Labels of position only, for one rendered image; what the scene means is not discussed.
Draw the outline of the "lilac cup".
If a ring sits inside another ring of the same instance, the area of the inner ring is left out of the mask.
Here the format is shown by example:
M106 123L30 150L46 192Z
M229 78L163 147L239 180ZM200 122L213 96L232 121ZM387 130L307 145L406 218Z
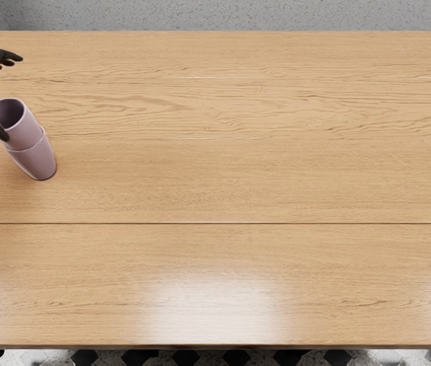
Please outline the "lilac cup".
M3 146L16 165L32 179L44 181L56 173L55 155L41 126L31 132L12 134Z
M0 99L0 124L9 136L7 142L0 140L0 144L11 150L29 149L44 134L31 110L18 98Z

